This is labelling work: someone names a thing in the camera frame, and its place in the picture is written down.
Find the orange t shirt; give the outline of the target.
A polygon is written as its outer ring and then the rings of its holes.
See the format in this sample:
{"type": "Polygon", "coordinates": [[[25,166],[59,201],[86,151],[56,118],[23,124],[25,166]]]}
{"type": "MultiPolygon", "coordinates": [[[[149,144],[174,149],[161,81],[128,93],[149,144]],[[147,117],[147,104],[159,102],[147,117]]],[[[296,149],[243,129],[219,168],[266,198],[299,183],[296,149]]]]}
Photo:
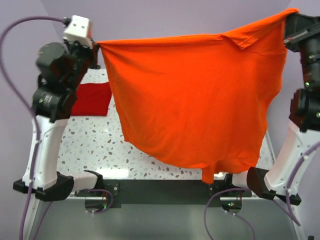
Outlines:
{"type": "Polygon", "coordinates": [[[180,168],[238,174],[256,166],[282,87],[286,18],[218,34],[100,41],[125,141],[180,168]]]}

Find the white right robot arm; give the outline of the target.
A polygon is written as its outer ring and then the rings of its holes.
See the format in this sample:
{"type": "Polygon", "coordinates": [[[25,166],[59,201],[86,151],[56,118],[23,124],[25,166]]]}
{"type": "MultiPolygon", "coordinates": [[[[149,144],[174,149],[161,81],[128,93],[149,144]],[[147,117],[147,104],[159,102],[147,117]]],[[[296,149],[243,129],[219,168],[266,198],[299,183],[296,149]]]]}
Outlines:
{"type": "Polygon", "coordinates": [[[298,206],[298,188],[314,151],[320,146],[320,18],[292,13],[285,20],[284,45],[300,54],[304,87],[290,102],[287,138],[270,170],[251,167],[227,174],[223,192],[235,196],[249,188],[258,197],[298,206]]]}

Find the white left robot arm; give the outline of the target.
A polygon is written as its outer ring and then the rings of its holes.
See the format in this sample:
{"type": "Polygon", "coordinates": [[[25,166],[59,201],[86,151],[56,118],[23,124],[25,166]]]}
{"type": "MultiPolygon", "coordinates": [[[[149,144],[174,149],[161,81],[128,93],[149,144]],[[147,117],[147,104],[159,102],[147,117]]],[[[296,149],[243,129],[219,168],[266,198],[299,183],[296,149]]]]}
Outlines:
{"type": "Polygon", "coordinates": [[[13,189],[34,194],[44,202],[65,200],[70,193],[87,191],[99,196],[104,190],[101,174],[85,170],[64,175],[57,162],[62,136],[77,100],[77,89],[88,69],[99,69],[100,46],[52,42],[42,46],[36,66],[40,71],[38,88],[32,97],[32,143],[23,177],[13,189]]]}

